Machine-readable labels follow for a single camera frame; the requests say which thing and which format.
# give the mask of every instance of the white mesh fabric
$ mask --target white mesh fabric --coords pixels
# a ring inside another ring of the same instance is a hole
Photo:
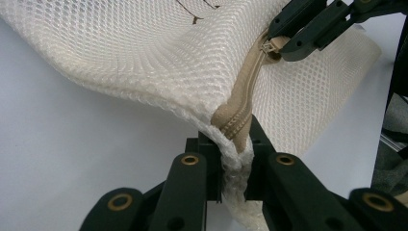
[[[252,43],[288,1],[0,0],[0,16],[79,85],[160,106],[207,134],[223,154],[233,215],[265,230],[259,204],[243,202],[250,141],[239,155],[210,120]],[[377,56],[369,39],[350,30],[304,61],[264,66],[254,114],[274,146],[300,155]]]

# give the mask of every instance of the zipper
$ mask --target zipper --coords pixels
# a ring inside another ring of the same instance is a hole
[[[255,40],[245,57],[231,97],[226,104],[218,107],[211,120],[212,125],[215,125],[228,140],[233,141],[238,153],[243,152],[246,147],[252,120],[252,95],[259,71],[263,64],[279,62],[280,55],[275,52],[289,40],[288,38],[267,40],[267,35],[268,30]]]

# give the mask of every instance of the mesh laundry bag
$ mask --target mesh laundry bag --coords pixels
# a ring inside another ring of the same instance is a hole
[[[350,29],[303,61],[270,64],[262,33],[287,3],[0,0],[0,16],[73,82],[172,111],[214,140],[231,213],[266,230],[260,203],[242,195],[251,113],[278,151],[301,155],[379,55]]]

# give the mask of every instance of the zipper teeth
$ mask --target zipper teeth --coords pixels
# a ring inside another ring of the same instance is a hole
[[[246,122],[251,118],[252,115],[252,97],[251,94],[253,92],[253,88],[256,83],[256,79],[258,77],[259,70],[262,66],[262,62],[265,58],[266,54],[260,50],[257,60],[253,65],[253,68],[250,70],[249,77],[247,78],[246,82],[246,89],[245,89],[245,98],[243,103],[240,105],[240,110],[232,116],[232,118],[220,128],[220,131],[224,134],[224,136],[231,140],[233,139],[244,127]]]

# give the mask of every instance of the white table surface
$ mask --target white table surface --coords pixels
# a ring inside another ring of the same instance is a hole
[[[402,15],[364,26],[383,56],[303,160],[331,191],[370,185]],[[78,230],[104,194],[146,192],[197,130],[174,115],[78,87],[0,19],[0,230]],[[209,203],[207,230],[244,230]]]

